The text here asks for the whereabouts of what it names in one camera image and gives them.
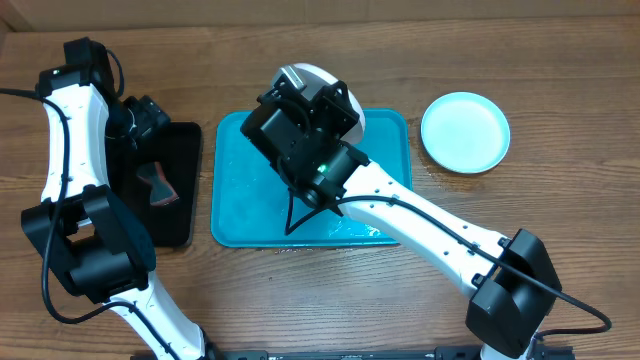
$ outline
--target blue tray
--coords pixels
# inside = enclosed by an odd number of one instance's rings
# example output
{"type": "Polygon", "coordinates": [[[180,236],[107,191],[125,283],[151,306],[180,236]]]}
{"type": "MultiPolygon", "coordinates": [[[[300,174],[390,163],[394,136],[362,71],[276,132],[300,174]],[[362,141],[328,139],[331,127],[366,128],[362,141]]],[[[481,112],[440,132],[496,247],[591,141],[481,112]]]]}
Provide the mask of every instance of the blue tray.
{"type": "MultiPolygon", "coordinates": [[[[337,247],[396,244],[378,229],[325,211],[284,236],[288,192],[269,162],[240,133],[249,111],[227,115],[216,137],[211,234],[234,248],[337,247]]],[[[390,109],[365,109],[357,148],[411,189],[407,123],[390,109]]],[[[293,222],[310,211],[295,200],[293,222]]]]}

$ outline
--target black base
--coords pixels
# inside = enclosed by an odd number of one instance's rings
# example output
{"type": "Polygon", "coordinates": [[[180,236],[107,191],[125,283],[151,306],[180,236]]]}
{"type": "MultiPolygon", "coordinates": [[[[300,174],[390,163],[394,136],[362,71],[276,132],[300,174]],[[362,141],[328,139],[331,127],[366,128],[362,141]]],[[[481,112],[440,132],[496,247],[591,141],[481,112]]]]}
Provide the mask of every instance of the black base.
{"type": "MultiPolygon", "coordinates": [[[[480,360],[480,346],[439,346],[430,351],[344,351],[270,354],[266,351],[228,351],[225,360],[480,360]]],[[[132,356],[131,360],[153,360],[132,356]]],[[[538,344],[531,360],[575,360],[572,347],[538,344]]]]}

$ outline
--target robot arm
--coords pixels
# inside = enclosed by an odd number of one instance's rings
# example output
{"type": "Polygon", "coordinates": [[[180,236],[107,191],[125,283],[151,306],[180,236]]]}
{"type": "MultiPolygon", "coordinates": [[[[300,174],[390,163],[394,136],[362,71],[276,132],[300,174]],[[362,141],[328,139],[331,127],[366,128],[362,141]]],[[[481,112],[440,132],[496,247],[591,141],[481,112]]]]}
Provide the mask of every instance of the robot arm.
{"type": "Polygon", "coordinates": [[[139,141],[169,122],[168,116],[148,96],[119,101],[101,44],[88,38],[66,43],[65,57],[67,64],[43,71],[36,86],[40,97],[66,115],[69,138],[56,110],[45,104],[49,172],[42,203],[22,212],[25,234],[44,256],[52,209],[61,202],[62,226],[51,239],[49,269],[69,294],[86,295],[116,312],[158,359],[219,357],[158,279],[149,234],[109,185],[120,174],[122,154],[135,151],[139,141]],[[65,140],[70,148],[68,187],[64,198],[58,198],[65,140]],[[88,224],[95,228],[93,236],[73,242],[67,238],[88,224]]]}
{"type": "Polygon", "coordinates": [[[555,297],[498,272],[490,258],[561,290],[540,239],[482,229],[398,184],[345,141],[362,137],[354,129],[364,131],[364,115],[346,84],[320,68],[281,68],[258,102],[241,131],[296,197],[380,229],[442,271],[470,299],[466,324],[488,345],[485,360],[526,358],[555,297]]]}
{"type": "MultiPolygon", "coordinates": [[[[436,218],[465,238],[473,239],[478,247],[494,257],[500,257],[504,248],[499,243],[506,237],[463,221],[418,196],[391,178],[375,162],[360,166],[344,184],[344,198],[360,195],[378,195],[408,202],[436,218]]],[[[338,206],[346,216],[369,224],[433,264],[467,298],[477,290],[474,278],[487,276],[493,263],[473,254],[451,236],[425,221],[414,212],[380,201],[348,202],[338,206]]]]}
{"type": "MultiPolygon", "coordinates": [[[[54,72],[58,75],[60,70],[52,70],[51,75],[54,72]]],[[[86,185],[109,185],[104,144],[109,109],[98,89],[93,84],[74,84],[53,90],[47,99],[69,118],[69,140],[71,149],[76,150],[69,158],[67,197],[81,194],[86,185]]],[[[41,201],[47,198],[58,201],[64,135],[58,113],[46,104],[44,107],[49,117],[49,173],[41,201]]]]}

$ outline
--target wooden table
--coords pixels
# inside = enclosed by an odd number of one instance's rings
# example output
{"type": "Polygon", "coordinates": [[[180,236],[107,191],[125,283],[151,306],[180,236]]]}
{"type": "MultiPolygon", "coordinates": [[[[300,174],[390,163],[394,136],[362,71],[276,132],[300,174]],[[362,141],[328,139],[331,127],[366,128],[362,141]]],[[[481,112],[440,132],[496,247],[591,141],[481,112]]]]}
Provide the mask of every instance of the wooden table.
{"type": "MultiPolygon", "coordinates": [[[[366,107],[409,123],[415,190],[478,225],[540,236],[564,289],[612,317],[599,336],[554,339],[580,359],[640,351],[640,18],[433,21],[8,35],[0,85],[31,89],[82,36],[119,56],[126,94],[151,95],[205,134],[195,238],[158,250],[180,308],[222,349],[429,349],[476,343],[467,301],[403,247],[234,250],[209,231],[215,135],[225,114],[252,109],[282,64],[311,62],[345,80],[366,107]],[[506,113],[512,145],[481,176],[458,176],[419,140],[427,106],[471,91],[506,113]]],[[[0,357],[124,359],[145,345],[114,314],[61,325],[40,298],[41,258],[20,228],[38,203],[48,159],[42,107],[0,97],[0,357]]],[[[61,312],[93,308],[53,281],[61,312]]],[[[544,328],[597,322],[557,303],[544,328]]]]}

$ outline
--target white plate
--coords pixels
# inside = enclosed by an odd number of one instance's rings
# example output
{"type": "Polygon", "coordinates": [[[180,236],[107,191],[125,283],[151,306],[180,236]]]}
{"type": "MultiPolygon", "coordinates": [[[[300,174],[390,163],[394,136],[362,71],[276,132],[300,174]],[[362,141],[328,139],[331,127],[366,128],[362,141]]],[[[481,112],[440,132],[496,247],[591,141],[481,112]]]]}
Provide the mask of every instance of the white plate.
{"type": "Polygon", "coordinates": [[[422,117],[422,143],[443,167],[476,174],[498,165],[511,141],[509,123],[500,108],[477,94],[444,95],[422,117]]]}

